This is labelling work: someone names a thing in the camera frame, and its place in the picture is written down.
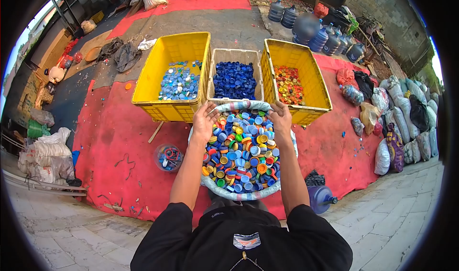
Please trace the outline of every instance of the rug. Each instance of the rug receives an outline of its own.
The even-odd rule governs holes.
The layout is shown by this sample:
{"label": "rug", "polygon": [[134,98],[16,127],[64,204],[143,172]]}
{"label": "rug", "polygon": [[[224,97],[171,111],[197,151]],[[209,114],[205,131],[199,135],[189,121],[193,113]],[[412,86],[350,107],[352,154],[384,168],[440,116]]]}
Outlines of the rug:
{"label": "rug", "polygon": [[[250,5],[252,6],[269,6],[272,2],[276,2],[277,0],[249,0]],[[295,5],[296,9],[300,12],[313,12],[314,9],[310,4],[306,4],[301,0],[282,0],[280,3],[285,7],[291,7]]]}

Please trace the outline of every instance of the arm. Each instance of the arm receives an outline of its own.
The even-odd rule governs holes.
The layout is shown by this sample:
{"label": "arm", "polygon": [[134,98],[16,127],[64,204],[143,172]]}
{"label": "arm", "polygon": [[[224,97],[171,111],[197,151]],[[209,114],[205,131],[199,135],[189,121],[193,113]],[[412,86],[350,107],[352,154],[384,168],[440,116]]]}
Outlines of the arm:
{"label": "arm", "polygon": [[309,206],[309,194],[290,138],[291,114],[288,107],[279,101],[271,104],[271,107],[273,111],[269,112],[268,119],[274,124],[275,141],[280,152],[281,195],[285,215],[288,217],[296,206]]}
{"label": "arm", "polygon": [[206,143],[212,136],[212,126],[220,116],[218,110],[210,113],[215,107],[213,102],[206,102],[193,116],[193,134],[180,170],[172,184],[169,203],[183,202],[191,210],[195,207],[201,182],[202,157]]}

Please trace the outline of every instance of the purple sack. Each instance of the purple sack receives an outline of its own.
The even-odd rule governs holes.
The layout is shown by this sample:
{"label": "purple sack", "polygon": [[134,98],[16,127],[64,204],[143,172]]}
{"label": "purple sack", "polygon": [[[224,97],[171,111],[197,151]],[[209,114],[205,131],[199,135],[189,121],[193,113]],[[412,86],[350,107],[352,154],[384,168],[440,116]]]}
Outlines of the purple sack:
{"label": "purple sack", "polygon": [[402,140],[395,132],[394,123],[390,123],[387,128],[387,148],[389,148],[389,154],[391,156],[391,165],[395,171],[401,172],[403,171],[403,164],[405,160]]}

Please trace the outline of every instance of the plastic basket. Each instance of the plastic basket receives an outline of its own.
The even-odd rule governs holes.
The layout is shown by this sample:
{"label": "plastic basket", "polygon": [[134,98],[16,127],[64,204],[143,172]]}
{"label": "plastic basket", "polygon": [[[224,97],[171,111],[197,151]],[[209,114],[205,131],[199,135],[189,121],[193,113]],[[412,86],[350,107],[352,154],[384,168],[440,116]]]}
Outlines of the plastic basket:
{"label": "plastic basket", "polygon": [[220,62],[239,62],[248,65],[253,63],[253,78],[257,81],[255,86],[255,99],[264,102],[263,78],[261,72],[260,57],[257,51],[240,50],[240,49],[214,49],[212,51],[212,60],[210,61],[209,83],[207,88],[207,99],[214,102],[216,105],[224,103],[242,102],[249,99],[230,99],[230,98],[214,98],[215,86],[213,84],[213,76],[217,72],[215,65]]}
{"label": "plastic basket", "polygon": [[[209,32],[159,37],[142,68],[131,102],[141,107],[154,121],[192,123],[194,113],[206,98],[210,57]],[[169,63],[185,60],[202,62],[200,71],[197,66],[191,67],[191,73],[201,75],[197,97],[192,100],[158,100],[161,81]]]}
{"label": "plastic basket", "polygon": [[324,78],[309,47],[275,39],[264,40],[261,56],[265,102],[274,103],[279,100],[275,65],[298,69],[307,106],[288,105],[292,123],[310,125],[333,109]]}

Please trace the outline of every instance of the pile of sacks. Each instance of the pile of sacks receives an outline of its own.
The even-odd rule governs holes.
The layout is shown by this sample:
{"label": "pile of sacks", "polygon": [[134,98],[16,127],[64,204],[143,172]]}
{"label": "pile of sacks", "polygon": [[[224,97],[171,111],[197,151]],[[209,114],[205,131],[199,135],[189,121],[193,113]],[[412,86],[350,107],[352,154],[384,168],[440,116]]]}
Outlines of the pile of sacks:
{"label": "pile of sacks", "polygon": [[50,136],[39,137],[36,141],[26,139],[25,151],[19,153],[17,162],[21,172],[38,182],[81,186],[81,181],[75,179],[72,152],[65,145],[70,132],[66,127],[62,127],[58,132]]}

